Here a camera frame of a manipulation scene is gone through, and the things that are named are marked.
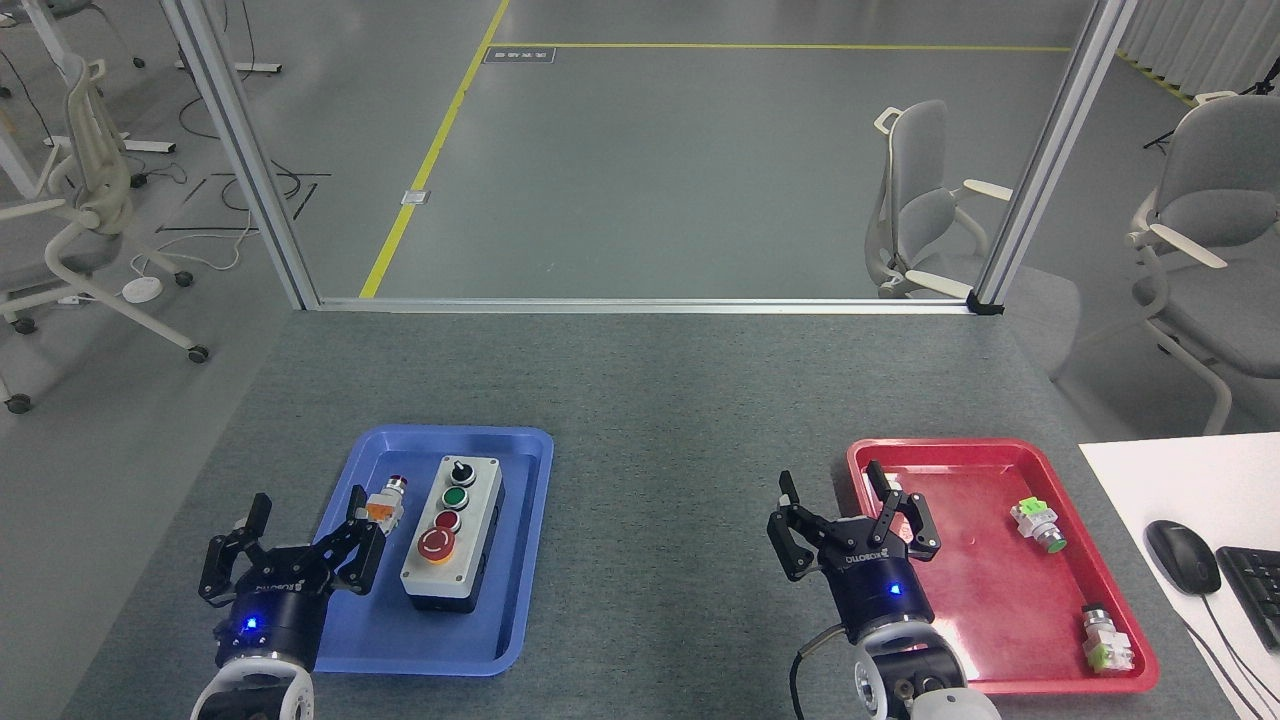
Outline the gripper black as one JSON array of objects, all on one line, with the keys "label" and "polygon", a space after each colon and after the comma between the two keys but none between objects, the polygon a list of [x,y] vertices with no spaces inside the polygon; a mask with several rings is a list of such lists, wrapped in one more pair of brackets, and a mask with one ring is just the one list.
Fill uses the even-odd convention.
[{"label": "gripper black", "polygon": [[[230,616],[215,626],[215,664],[236,659],[274,657],[315,669],[326,607],[332,593],[349,591],[367,594],[378,574],[387,532],[366,509],[369,495],[352,487],[346,520],[308,546],[262,550],[262,537],[271,500],[256,493],[248,515],[227,534],[214,536],[207,546],[198,596],[211,607],[230,601]],[[230,574],[239,555],[250,569],[232,589]]]},{"label": "gripper black", "polygon": [[[941,548],[923,493],[908,493],[890,482],[881,462],[867,475],[881,511],[872,519],[827,521],[800,503],[791,471],[781,471],[781,496],[765,532],[783,574],[799,582],[815,565],[824,574],[838,619],[852,644],[895,623],[932,623],[934,612],[909,560],[931,561]],[[890,532],[896,514],[911,529],[908,544]]]}]

